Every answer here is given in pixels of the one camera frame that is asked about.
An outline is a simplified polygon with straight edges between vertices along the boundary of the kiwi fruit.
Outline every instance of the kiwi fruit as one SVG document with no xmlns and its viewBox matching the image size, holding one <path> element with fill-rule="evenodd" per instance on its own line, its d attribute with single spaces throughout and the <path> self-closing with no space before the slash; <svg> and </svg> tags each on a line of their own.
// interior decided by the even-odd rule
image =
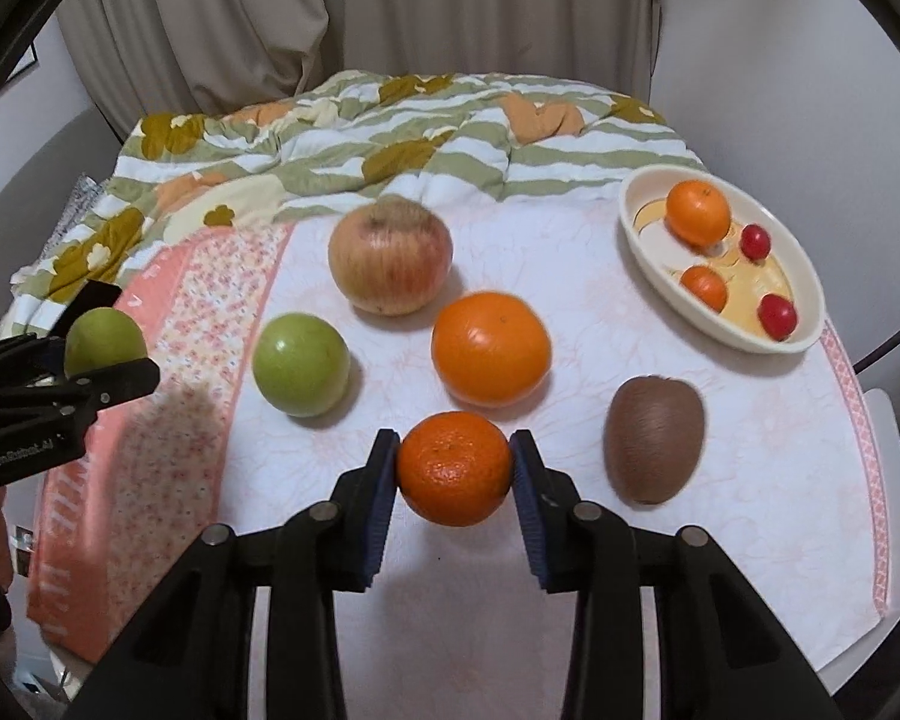
<svg viewBox="0 0 900 720">
<path fill-rule="evenodd" d="M 705 432 L 703 400 L 687 382 L 660 376 L 624 382 L 604 428 L 610 483 L 631 503 L 669 501 L 700 462 Z"/>
</svg>

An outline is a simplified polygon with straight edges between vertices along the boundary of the small orange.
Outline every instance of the small orange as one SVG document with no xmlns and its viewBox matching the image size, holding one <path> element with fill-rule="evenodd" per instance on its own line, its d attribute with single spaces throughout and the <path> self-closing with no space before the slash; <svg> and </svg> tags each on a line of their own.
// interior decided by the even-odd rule
<svg viewBox="0 0 900 720">
<path fill-rule="evenodd" d="M 490 292 L 466 295 L 439 313 L 430 354 L 450 394 L 487 408 L 529 395 L 552 360 L 550 336 L 533 309 Z"/>
<path fill-rule="evenodd" d="M 511 483 L 511 453 L 500 428 L 469 412 L 428 416 L 400 445 L 396 477 L 420 517 L 463 528 L 497 511 Z"/>
<path fill-rule="evenodd" d="M 680 283 L 718 314 L 727 304 L 727 282 L 706 265 L 688 268 L 680 276 Z"/>
<path fill-rule="evenodd" d="M 692 247 L 712 247 L 730 232 L 730 204 L 706 181 L 680 181 L 667 195 L 667 224 Z"/>
</svg>

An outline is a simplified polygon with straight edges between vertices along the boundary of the red cherry tomato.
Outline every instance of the red cherry tomato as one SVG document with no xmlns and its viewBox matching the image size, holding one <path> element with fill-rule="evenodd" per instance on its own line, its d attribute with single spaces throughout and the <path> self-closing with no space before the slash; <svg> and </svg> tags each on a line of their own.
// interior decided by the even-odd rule
<svg viewBox="0 0 900 720">
<path fill-rule="evenodd" d="M 740 233 L 740 250 L 753 262 L 766 260 L 770 254 L 770 233 L 759 224 L 748 224 Z"/>
<path fill-rule="evenodd" d="M 756 316 L 774 341 L 786 341 L 797 329 L 797 309 L 780 295 L 764 295 Z"/>
</svg>

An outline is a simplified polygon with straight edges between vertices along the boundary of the screw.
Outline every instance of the screw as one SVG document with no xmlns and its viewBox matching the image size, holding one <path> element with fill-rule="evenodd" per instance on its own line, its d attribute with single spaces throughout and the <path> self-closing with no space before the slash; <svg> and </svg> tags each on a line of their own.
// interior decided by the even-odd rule
<svg viewBox="0 0 900 720">
<path fill-rule="evenodd" d="M 230 538 L 230 528 L 226 525 L 210 525 L 200 534 L 200 540 L 207 546 L 216 547 Z"/>
<path fill-rule="evenodd" d="M 310 507 L 310 519 L 314 519 L 316 522 L 329 522 L 337 516 L 339 511 L 340 507 L 333 501 L 320 501 Z"/>
<path fill-rule="evenodd" d="M 703 528 L 698 528 L 696 525 L 684 528 L 680 537 L 692 547 L 703 547 L 710 541 L 710 536 L 706 534 L 706 531 Z"/>
<path fill-rule="evenodd" d="M 600 506 L 590 501 L 581 501 L 573 507 L 573 516 L 583 522 L 593 522 L 595 519 L 600 519 L 603 513 Z"/>
</svg>

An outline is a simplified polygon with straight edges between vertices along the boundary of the green apple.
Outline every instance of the green apple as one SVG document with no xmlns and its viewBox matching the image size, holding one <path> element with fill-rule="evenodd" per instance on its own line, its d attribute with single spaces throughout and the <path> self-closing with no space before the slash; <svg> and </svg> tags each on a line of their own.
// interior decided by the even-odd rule
<svg viewBox="0 0 900 720">
<path fill-rule="evenodd" d="M 290 416 L 318 416 L 343 398 L 350 352 L 333 325 L 310 314 L 283 314 L 266 324 L 253 351 L 260 394 Z"/>
<path fill-rule="evenodd" d="M 140 326 L 115 308 L 95 308 L 77 317 L 67 333 L 63 372 L 73 378 L 144 357 L 146 341 Z"/>
</svg>

